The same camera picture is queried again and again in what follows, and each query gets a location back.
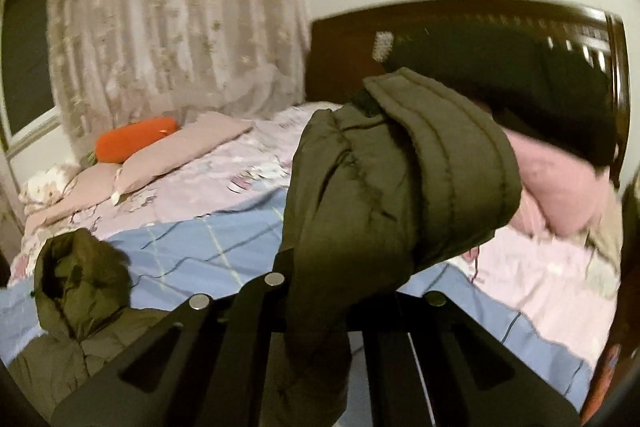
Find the dark olive hooded jacket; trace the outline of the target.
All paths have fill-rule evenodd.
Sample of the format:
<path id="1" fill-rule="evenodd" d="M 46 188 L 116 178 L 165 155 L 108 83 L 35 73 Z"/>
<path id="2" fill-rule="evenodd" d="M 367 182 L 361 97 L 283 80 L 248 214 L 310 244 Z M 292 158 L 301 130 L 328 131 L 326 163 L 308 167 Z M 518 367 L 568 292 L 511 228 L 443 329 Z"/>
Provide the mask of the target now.
<path id="1" fill-rule="evenodd" d="M 504 131 L 459 88 L 413 72 L 366 80 L 305 127 L 274 265 L 291 272 L 262 422 L 329 426 L 345 410 L 352 356 L 340 315 L 483 244 L 520 205 Z M 126 255 L 79 229 L 47 241 L 35 269 L 43 334 L 9 365 L 44 417 L 163 317 L 130 307 Z"/>

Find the blue plaid bed cover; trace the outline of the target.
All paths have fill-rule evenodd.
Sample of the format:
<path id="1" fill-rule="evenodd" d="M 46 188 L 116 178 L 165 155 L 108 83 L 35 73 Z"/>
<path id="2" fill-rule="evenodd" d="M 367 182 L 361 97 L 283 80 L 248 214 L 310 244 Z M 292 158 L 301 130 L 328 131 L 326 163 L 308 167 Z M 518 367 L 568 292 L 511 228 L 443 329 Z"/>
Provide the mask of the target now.
<path id="1" fill-rule="evenodd" d="M 131 261 L 136 308 L 171 310 L 186 297 L 224 297 L 271 268 L 280 245 L 284 193 L 188 221 L 147 225 L 110 237 Z M 585 251 L 541 244 L 509 228 L 465 257 L 434 265 L 402 288 L 441 291 L 580 409 L 599 347 L 587 316 Z"/>

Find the pink cartoon print bedsheet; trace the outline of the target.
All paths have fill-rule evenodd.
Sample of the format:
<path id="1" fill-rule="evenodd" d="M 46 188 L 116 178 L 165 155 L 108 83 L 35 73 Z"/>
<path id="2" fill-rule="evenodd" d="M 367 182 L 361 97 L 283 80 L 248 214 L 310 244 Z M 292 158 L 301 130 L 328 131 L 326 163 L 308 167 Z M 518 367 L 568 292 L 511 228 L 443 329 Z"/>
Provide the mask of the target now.
<path id="1" fill-rule="evenodd" d="M 110 197 L 30 235 L 24 234 L 20 254 L 11 265 L 10 283 L 31 277 L 44 243 L 65 232 L 85 228 L 99 239 L 110 239 L 118 233 L 147 225 L 182 222 L 238 210 L 255 205 L 277 191 L 284 193 L 285 203 L 293 155 L 312 113 L 314 106 L 305 104 L 282 110 L 269 120 L 258 120 L 249 132 L 124 196 L 118 205 L 113 205 Z M 574 245 L 587 255 L 584 261 L 587 272 L 592 256 L 592 250 L 587 246 L 589 227 L 568 237 L 559 237 L 549 231 L 528 236 L 512 228 L 510 222 L 504 228 L 541 244 L 559 241 Z M 458 257 L 473 261 L 484 245 Z M 596 336 L 599 358 L 613 323 L 617 294 L 608 300 L 595 293 L 587 285 L 586 273 L 582 287 L 587 293 L 587 316 L 582 327 Z"/>

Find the beige cloth under quilt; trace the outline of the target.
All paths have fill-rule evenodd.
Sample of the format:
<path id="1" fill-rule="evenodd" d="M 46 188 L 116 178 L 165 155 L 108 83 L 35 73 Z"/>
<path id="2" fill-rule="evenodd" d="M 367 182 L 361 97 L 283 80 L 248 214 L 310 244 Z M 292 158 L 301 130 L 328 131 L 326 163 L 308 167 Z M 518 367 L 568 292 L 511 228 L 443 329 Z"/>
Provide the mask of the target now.
<path id="1" fill-rule="evenodd" d="M 611 181 L 605 185 L 596 217 L 587 229 L 587 246 L 592 250 L 587 285 L 612 300 L 622 279 L 624 212 L 622 198 Z"/>

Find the pink folded quilt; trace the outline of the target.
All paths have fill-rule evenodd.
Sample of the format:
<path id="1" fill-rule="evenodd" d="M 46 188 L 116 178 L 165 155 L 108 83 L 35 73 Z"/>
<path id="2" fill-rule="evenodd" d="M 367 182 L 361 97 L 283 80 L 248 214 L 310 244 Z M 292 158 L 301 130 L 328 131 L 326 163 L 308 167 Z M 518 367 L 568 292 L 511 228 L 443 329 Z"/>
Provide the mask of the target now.
<path id="1" fill-rule="evenodd" d="M 516 231 L 572 236 L 602 220 L 613 190 L 610 170 L 599 171 L 555 146 L 504 132 L 522 181 L 521 202 L 510 221 Z"/>

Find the pink pillow left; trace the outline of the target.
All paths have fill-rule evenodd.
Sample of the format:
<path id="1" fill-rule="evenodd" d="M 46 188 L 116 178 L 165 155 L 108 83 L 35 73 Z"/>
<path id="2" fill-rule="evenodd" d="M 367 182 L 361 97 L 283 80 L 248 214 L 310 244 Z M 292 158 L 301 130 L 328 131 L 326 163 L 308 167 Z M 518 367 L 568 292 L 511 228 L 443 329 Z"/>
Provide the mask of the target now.
<path id="1" fill-rule="evenodd" d="M 26 219 L 25 234 L 30 235 L 45 225 L 52 225 L 73 213 L 101 204 L 109 199 L 114 191 L 119 164 L 98 162 L 76 176 L 74 186 L 56 204 L 36 211 Z"/>

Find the pink pillow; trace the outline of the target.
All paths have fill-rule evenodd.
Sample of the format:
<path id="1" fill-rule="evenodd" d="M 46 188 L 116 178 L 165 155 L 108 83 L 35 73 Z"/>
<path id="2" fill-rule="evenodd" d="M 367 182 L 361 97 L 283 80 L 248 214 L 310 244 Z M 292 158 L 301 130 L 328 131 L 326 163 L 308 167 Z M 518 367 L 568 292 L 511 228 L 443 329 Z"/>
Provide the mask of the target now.
<path id="1" fill-rule="evenodd" d="M 30 235 L 45 225 L 52 225 L 73 213 L 101 204 L 109 199 L 114 191 L 119 164 L 98 162 L 76 176 L 74 186 L 56 204 L 36 211 L 26 219 L 25 234 Z"/>
<path id="2" fill-rule="evenodd" d="M 201 114 L 191 124 L 130 156 L 114 180 L 111 203 L 118 205 L 124 196 L 239 138 L 253 127 L 251 120 L 217 112 Z"/>

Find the pink pillow right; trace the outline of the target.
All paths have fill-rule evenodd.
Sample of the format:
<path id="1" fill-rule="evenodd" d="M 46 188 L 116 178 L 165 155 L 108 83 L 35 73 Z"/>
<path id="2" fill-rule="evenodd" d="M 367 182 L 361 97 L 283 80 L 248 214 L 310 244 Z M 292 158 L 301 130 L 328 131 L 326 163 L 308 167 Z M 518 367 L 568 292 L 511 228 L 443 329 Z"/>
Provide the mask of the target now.
<path id="1" fill-rule="evenodd" d="M 118 205 L 124 196 L 239 138 L 253 127 L 251 120 L 217 112 L 201 114 L 191 124 L 130 156 L 114 180 L 111 203 Z"/>

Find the orange carrot plush pillow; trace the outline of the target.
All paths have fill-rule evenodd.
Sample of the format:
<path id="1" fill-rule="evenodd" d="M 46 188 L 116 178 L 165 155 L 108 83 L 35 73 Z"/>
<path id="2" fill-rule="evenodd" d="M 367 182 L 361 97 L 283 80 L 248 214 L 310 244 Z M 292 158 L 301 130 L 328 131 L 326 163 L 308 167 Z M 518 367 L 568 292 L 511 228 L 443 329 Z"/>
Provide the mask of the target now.
<path id="1" fill-rule="evenodd" d="M 96 160 L 121 164 L 134 153 L 179 129 L 171 117 L 154 117 L 104 132 L 96 140 Z"/>

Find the floral white pillow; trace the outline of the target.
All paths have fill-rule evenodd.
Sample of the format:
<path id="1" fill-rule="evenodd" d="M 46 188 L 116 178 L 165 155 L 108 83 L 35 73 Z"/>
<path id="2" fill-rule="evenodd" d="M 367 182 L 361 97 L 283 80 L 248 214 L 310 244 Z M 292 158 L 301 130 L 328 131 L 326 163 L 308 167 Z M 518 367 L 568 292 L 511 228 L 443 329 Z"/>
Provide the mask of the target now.
<path id="1" fill-rule="evenodd" d="M 18 193 L 26 215 L 59 202 L 72 189 L 80 172 L 81 167 L 76 162 L 64 162 L 35 173 L 22 184 Z"/>

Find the black folded garment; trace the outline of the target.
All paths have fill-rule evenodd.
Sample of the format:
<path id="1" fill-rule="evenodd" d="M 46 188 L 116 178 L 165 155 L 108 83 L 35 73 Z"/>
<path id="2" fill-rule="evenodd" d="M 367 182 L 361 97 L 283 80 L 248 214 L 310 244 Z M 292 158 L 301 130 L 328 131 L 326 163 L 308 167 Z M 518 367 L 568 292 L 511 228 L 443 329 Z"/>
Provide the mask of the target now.
<path id="1" fill-rule="evenodd" d="M 383 67 L 407 67 L 487 105 L 495 121 L 596 168 L 612 164 L 611 81 L 576 51 L 524 32 L 477 24 L 431 25 L 393 35 Z"/>

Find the dark wooden headboard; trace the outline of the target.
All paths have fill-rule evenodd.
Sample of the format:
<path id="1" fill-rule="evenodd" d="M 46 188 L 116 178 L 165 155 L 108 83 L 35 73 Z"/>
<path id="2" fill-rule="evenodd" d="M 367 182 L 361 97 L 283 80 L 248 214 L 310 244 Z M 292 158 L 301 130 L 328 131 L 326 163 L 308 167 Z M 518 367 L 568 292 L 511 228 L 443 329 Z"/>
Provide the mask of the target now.
<path id="1" fill-rule="evenodd" d="M 345 103 L 362 80 L 382 75 L 372 56 L 379 31 L 401 31 L 429 23 L 477 22 L 509 27 L 567 49 L 608 76 L 616 118 L 616 156 L 610 178 L 620 186 L 629 140 L 630 88 L 627 43 L 622 19 L 585 5 L 547 0 L 423 0 L 374 6 L 315 20 L 306 60 L 305 94 L 309 102 Z"/>

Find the dark window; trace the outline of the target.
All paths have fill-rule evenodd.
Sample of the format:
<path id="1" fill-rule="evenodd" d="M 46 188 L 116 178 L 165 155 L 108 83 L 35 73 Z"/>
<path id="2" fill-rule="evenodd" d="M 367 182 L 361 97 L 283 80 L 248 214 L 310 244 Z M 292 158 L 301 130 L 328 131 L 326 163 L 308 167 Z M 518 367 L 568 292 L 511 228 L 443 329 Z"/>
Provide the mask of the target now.
<path id="1" fill-rule="evenodd" d="M 47 0 L 6 0 L 1 72 L 4 107 L 13 135 L 54 107 L 47 27 Z"/>

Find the pink lace curtain right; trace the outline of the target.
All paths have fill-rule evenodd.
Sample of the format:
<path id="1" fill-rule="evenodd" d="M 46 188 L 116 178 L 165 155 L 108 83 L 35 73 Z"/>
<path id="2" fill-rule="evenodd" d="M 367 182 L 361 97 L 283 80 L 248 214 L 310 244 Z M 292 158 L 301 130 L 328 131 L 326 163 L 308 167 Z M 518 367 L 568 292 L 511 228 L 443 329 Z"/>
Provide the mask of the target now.
<path id="1" fill-rule="evenodd" d="M 303 0 L 48 0 L 50 74 L 73 151 L 144 118 L 267 117 L 304 97 Z"/>

